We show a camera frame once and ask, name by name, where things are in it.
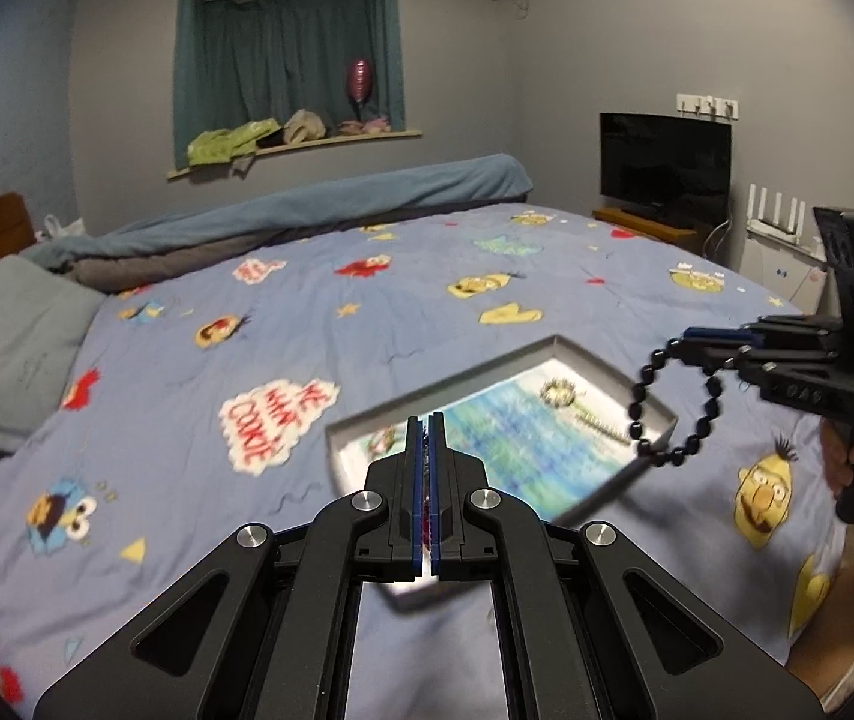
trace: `black bead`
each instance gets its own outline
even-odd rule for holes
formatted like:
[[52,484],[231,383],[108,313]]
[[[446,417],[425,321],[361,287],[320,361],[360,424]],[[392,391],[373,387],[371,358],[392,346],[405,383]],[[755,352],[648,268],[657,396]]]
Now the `black bead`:
[[711,376],[707,379],[707,391],[710,397],[720,397],[723,392],[723,382],[716,376]]

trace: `blue pillow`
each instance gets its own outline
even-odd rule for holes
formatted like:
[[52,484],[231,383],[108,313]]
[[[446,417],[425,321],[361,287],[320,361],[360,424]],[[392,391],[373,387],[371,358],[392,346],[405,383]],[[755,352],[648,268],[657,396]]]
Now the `blue pillow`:
[[59,407],[105,296],[19,256],[0,260],[0,452],[15,452]]

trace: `orange nose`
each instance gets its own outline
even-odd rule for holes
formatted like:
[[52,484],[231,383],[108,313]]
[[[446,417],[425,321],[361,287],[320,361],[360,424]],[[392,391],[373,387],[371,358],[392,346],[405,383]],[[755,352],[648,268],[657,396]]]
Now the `orange nose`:
[[753,493],[753,507],[760,512],[766,512],[774,502],[774,488],[770,485],[760,485],[756,493]]

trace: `blue triangle print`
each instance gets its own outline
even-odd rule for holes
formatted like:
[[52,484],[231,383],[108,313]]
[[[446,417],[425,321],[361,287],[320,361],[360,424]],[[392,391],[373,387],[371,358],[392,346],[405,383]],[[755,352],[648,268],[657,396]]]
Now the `blue triangle print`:
[[80,646],[80,642],[83,641],[83,637],[70,637],[67,640],[67,643],[64,644],[64,663],[70,665],[70,661],[73,660],[73,656],[76,655],[77,647]]

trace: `window sill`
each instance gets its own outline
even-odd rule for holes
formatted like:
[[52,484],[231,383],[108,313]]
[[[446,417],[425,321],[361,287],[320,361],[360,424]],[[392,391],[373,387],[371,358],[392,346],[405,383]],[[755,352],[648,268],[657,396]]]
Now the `window sill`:
[[[419,129],[406,129],[402,132],[377,132],[371,135],[337,135],[332,138],[324,138],[319,141],[305,141],[304,143],[290,143],[284,146],[273,146],[273,148],[261,148],[253,153],[256,159],[260,157],[270,157],[274,154],[285,153],[286,151],[300,151],[304,148],[322,148],[323,146],[344,146],[347,143],[358,143],[360,141],[385,141],[396,138],[419,138],[423,132]],[[222,163],[217,165],[196,165],[194,167],[184,167],[183,170],[171,170],[166,174],[167,181],[174,181],[177,178],[182,178],[185,175],[190,175],[195,172],[203,172],[208,167],[220,167],[223,169]]]

